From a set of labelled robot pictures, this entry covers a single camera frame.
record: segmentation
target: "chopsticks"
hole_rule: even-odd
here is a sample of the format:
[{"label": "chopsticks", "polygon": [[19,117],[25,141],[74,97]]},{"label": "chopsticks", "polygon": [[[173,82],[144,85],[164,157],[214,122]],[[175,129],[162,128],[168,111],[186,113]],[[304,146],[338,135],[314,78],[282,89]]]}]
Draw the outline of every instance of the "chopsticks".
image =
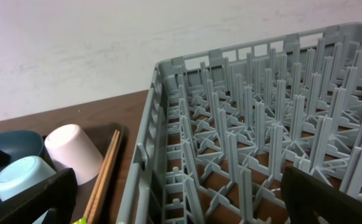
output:
[{"label": "chopsticks", "polygon": [[116,148],[119,142],[120,131],[115,130],[111,143],[109,145],[109,149],[105,155],[104,161],[102,163],[102,167],[100,173],[98,174],[97,180],[94,185],[94,189],[91,193],[90,199],[88,201],[86,210],[84,212],[84,218],[88,224],[92,224],[98,221],[98,217],[95,216],[98,205],[100,204],[100,199],[103,196],[103,191],[109,184],[110,172],[109,168],[113,163],[114,155],[116,152]]}]

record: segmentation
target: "wall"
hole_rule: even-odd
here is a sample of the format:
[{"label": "wall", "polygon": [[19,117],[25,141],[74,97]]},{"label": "wall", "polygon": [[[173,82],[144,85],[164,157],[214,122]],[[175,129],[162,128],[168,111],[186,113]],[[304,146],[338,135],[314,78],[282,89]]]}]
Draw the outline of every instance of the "wall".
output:
[{"label": "wall", "polygon": [[0,120],[145,90],[159,60],[344,22],[362,0],[0,0]]}]

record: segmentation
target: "light blue cup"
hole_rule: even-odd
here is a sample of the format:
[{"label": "light blue cup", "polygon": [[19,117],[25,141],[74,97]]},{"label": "light blue cup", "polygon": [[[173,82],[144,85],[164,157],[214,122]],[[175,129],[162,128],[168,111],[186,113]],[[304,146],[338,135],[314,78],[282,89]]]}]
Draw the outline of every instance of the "light blue cup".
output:
[{"label": "light blue cup", "polygon": [[[0,172],[0,199],[5,201],[55,174],[38,156],[28,156],[9,164]],[[45,212],[34,223],[42,223]]]}]

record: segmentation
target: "yellow-green object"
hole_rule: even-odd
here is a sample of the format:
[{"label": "yellow-green object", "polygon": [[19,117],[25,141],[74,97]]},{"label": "yellow-green object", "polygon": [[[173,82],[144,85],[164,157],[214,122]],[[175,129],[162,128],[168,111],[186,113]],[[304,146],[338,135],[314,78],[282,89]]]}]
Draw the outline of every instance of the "yellow-green object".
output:
[{"label": "yellow-green object", "polygon": [[73,224],[87,224],[87,220],[86,220],[86,218],[83,217],[83,218],[75,221]]}]

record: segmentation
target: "plastic crate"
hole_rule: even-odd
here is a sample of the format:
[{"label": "plastic crate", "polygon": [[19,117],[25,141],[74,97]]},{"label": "plastic crate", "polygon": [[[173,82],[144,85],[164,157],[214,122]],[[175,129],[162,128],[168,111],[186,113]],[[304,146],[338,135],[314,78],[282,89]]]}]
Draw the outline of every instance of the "plastic crate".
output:
[{"label": "plastic crate", "polygon": [[117,223],[289,222],[285,166],[362,201],[362,23],[157,63]]}]

